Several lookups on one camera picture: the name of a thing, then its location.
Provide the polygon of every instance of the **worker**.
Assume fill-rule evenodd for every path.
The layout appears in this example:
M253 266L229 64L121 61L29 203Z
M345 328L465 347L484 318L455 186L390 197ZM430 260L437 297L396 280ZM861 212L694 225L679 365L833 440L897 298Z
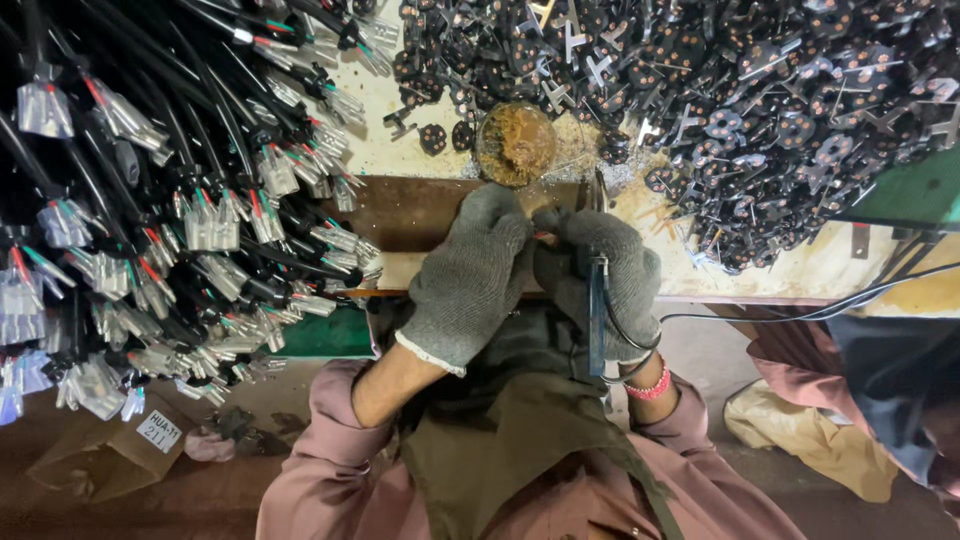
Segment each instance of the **worker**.
M610 325L604 358L630 375L629 429L608 420L608 386L586 368L585 282L563 244L607 255L610 309L638 344L659 340L660 259L609 214L534 221L562 245L531 240L509 189L469 194L386 354L314 379L312 422L264 495L258 538L804 538L716 452L697 390ZM516 312L531 269L549 301ZM388 445L399 458L373 466Z

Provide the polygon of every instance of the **wooden board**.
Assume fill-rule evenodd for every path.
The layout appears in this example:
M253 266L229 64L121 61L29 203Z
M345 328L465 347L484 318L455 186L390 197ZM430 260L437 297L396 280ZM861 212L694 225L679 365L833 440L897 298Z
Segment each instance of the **wooden board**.
M402 26L397 15L398 4L399 0L387 0L380 16ZM390 56L397 50L389 51ZM479 185L471 181L477 178L477 167L468 153L457 153L450 145L434 158L426 156L416 132L393 141L391 131L394 126L385 126L382 117L401 107L397 84L392 78L374 76L357 61L355 52L342 54L340 65L331 73L337 86L360 99L366 107L367 126L348 130L350 150L346 162L350 172L357 176L404 177L389 181L368 179L371 186L360 190L358 210L353 215L340 217L351 219L358 230L388 252L394 251L383 256L384 276L379 287L405 289L419 270L424 252L443 240L458 202ZM448 131L459 120L448 93L440 103L419 107L407 118L408 123L420 126L440 124ZM555 122L555 129L560 141L559 152L552 174L547 178L558 184L538 183L527 188L525 195L521 192L521 198L526 197L524 207L528 212L547 203L569 203L576 188L560 184L579 180L598 162L594 150L595 128L579 124L565 115ZM636 126L626 126L625 131L636 135ZM890 239L890 230L873 227L870 257L851 259L851 226L830 223L813 245L783 253L769 269L749 269L739 276L728 276L715 266L696 268L677 233L671 234L672 227L663 226L662 197L646 189L642 183L641 175L650 164L646 158L638 160L635 157L629 167L621 167L609 175L614 176L609 186L613 193L618 193L612 213L636 227L647 245L662 258L664 272L660 295L663 299L825 304L866 286L893 252L895 242ZM685 222L678 225L683 230L688 227ZM911 287L917 286L932 285L911 284ZM956 305L937 304L927 308L923 303L914 305L919 302L916 300L919 293L915 289L902 294L907 296L888 295L893 295L893 299L878 304L874 313L936 314L960 310L960 300Z
M949 234L912 271L922 272L960 260L960 234ZM901 283L862 309L888 317L960 317L960 269Z
M357 231L378 243L388 253L381 263L383 277L378 288L406 289L429 251L443 241L459 202L481 185L480 181L368 178L360 190L358 210L334 217L353 220ZM527 213L544 205L576 200L576 184L537 183L517 195ZM852 226L828 223L813 245L783 252L768 269L752 268L728 276L718 267L694 267L680 236L663 226L665 212L661 195L633 182L614 198L612 213L640 232L644 241L660 254L663 274L660 297L705 303L822 305L867 286L893 252L890 229L873 227L870 257L850 258ZM685 231L688 222L678 223ZM528 290L536 290L533 283Z

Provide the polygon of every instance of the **gray knit glove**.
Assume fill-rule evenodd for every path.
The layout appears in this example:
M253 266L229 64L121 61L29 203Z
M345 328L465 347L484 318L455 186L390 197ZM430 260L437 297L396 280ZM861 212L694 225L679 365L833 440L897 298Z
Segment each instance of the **gray knit glove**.
M462 377L520 299L533 265L530 220L513 191L487 184L470 193L410 283L417 305L396 342Z
M623 330L641 345L660 340L660 323L650 314L660 290L660 257L643 247L636 230L615 216L593 210L571 214L550 209L534 214L538 231L555 234L567 244L592 247L609 259L609 290L613 313ZM573 319L581 331L588 331L587 283L571 268L570 250L562 251L538 243L534 255L534 276L554 304ZM651 354L625 341L607 317L604 358L621 364L636 364Z

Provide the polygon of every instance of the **pile of connector parts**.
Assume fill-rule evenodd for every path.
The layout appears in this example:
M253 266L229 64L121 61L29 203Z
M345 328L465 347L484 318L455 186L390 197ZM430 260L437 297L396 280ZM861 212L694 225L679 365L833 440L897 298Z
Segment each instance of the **pile of connector parts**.
M353 306L379 250L321 210L361 103L328 68L389 75L374 2L22 0L0 6L0 425L23 395L104 420L174 380L220 405L305 313Z
M647 185L696 216L698 260L730 273L812 241L877 173L960 129L952 2L405 0L400 15L406 108L385 120L445 86L467 122L526 100L599 123L619 164L632 113L673 165Z

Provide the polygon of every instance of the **red wire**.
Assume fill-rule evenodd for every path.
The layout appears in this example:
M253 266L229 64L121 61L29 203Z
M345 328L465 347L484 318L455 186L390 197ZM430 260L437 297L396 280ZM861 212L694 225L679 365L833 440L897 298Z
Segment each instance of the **red wire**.
M151 268L149 264L147 264L147 259L141 257L140 266L143 266L143 269L147 271L147 274L150 275L151 279L153 279L155 282L160 281L160 276L158 276L156 272L154 272L154 269Z
M104 96L100 93L100 90L97 89L97 86L93 84L93 81L91 81L89 77L84 77L84 82L86 83L87 89L93 94L93 99L97 100L97 103L100 105L104 105Z
M260 217L260 203L256 202L256 191L250 190L250 198L253 201L253 212L256 217Z
M143 232L146 233L147 236L149 236L150 239L153 240L154 242L156 242L157 244L160 243L160 238L159 238L159 236L156 235L156 233L154 233L154 230L153 230L153 229L150 229L150 228L148 228L148 227L144 227L144 228L143 228Z
M30 282L30 274L27 273L27 263L23 261L23 254L20 253L16 247L10 248L11 254L13 255L13 264L16 265L17 271L20 272L20 278L24 282Z

